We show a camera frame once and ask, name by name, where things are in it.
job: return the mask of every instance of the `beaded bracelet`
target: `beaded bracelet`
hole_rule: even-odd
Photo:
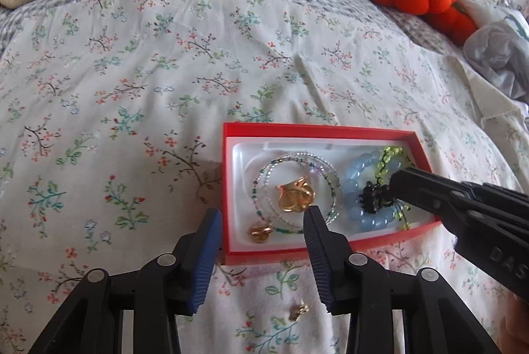
[[[383,148],[382,155],[380,155],[380,152],[375,151],[372,154],[364,153],[354,159],[346,172],[346,180],[344,181],[347,188],[347,194],[344,198],[345,205],[348,208],[349,218],[352,221],[360,222],[360,229],[362,231],[383,229],[395,218],[398,218],[399,221],[403,219],[404,229],[409,229],[409,224],[403,212],[409,211],[408,205],[403,205],[400,201],[395,201],[393,205],[380,209],[374,215],[364,212],[365,210],[362,205],[361,190],[357,181],[360,178],[360,174],[366,167],[372,165],[376,160],[379,160],[377,163],[378,170],[375,172],[376,184],[374,186],[371,184],[371,188],[382,187],[384,184],[384,176],[388,174],[389,170],[396,172],[401,167],[401,162],[393,159],[393,156],[400,156],[405,160],[407,166],[414,166],[412,160],[404,153],[401,146],[386,146]]]
[[[325,223],[326,224],[330,224],[338,216],[338,214],[335,212],[336,211],[336,204],[337,204],[337,190],[333,186],[332,180],[330,179],[329,175],[327,173],[325,173],[325,167],[324,166],[318,166],[314,162],[307,161],[305,159],[302,159],[301,157],[296,157],[296,156],[311,157],[314,160],[318,161],[320,164],[323,163],[323,164],[327,165],[331,169],[330,172],[332,174],[334,174],[334,176],[336,178],[337,187],[340,186],[340,181],[339,181],[338,176],[336,175],[336,171],[334,170],[332,165],[330,165],[328,162],[326,162],[321,157],[316,156],[315,154],[310,154],[310,153],[292,153],[292,154],[287,154],[285,156],[279,157],[278,159],[275,159],[275,160],[272,160],[271,162],[269,162],[269,164],[267,164],[265,167],[263,167],[263,169],[259,170],[259,174],[257,175],[255,180],[253,181],[251,198],[252,198],[252,201],[253,201],[253,205],[256,208],[256,213],[257,213],[258,217],[262,221],[264,221],[266,224],[270,224],[270,219],[264,216],[262,210],[259,207],[259,200],[258,200],[258,197],[257,197],[257,188],[258,188],[259,182],[260,182],[261,178],[264,177],[263,187],[264,187],[265,190],[268,190],[268,183],[269,183],[270,175],[271,175],[272,171],[274,170],[274,168],[278,164],[283,163],[285,161],[292,161],[292,162],[295,162],[295,163],[301,163],[301,164],[308,165],[308,166],[310,166],[311,169],[317,169],[318,171],[321,172],[321,175],[323,176],[325,181],[327,181],[327,185],[329,185],[329,189],[331,191],[332,205],[331,205],[331,209],[327,213],[327,218],[326,218]],[[280,214],[280,212],[273,206],[272,200],[269,197],[269,195],[266,196],[266,199],[268,201],[268,204],[269,204],[270,208],[274,212],[274,214],[276,214],[276,216],[279,219],[281,219],[282,222],[284,222],[285,224],[290,225],[292,227],[295,227],[298,230],[283,229],[282,227],[275,227],[275,226],[270,225],[270,227],[272,229],[274,229],[275,231],[277,231],[279,233],[284,233],[284,234],[303,234],[302,225],[293,223],[292,221],[288,221],[286,218],[284,218]]]

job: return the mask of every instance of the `orange pumpkin plush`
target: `orange pumpkin plush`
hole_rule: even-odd
[[[456,0],[372,0],[378,5],[396,8],[408,14],[423,15],[433,28],[445,33],[459,46],[478,28],[469,16],[455,9]]]

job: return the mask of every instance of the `pillowcase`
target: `pillowcase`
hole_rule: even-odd
[[[527,24],[527,20],[520,11],[491,4],[482,5],[478,2],[467,0],[459,0],[457,4],[475,22],[477,27],[502,21],[529,42],[529,24]]]

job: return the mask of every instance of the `blue beaded bracelet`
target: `blue beaded bracelet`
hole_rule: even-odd
[[[376,214],[366,212],[362,206],[360,195],[363,189],[359,186],[358,180],[364,169],[373,164],[379,164],[381,156],[380,151],[375,151],[371,154],[364,153],[357,157],[351,162],[351,165],[346,171],[345,180],[342,182],[344,204],[348,210],[349,219],[354,222],[359,222],[362,232],[384,229],[402,211],[397,203],[381,209]],[[396,172],[401,167],[401,162],[397,159],[391,159],[387,163],[387,169],[390,169],[392,172]]]

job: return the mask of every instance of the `bed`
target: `bed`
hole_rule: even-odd
[[[519,109],[368,0],[40,0],[1,12],[0,43],[2,352],[27,352],[87,270],[138,269],[221,206],[224,121],[415,130],[436,173],[529,191]],[[453,242],[438,227],[366,253],[438,269],[496,339],[506,289]],[[177,323],[183,352],[335,354],[348,317],[326,314],[302,261],[218,264]]]

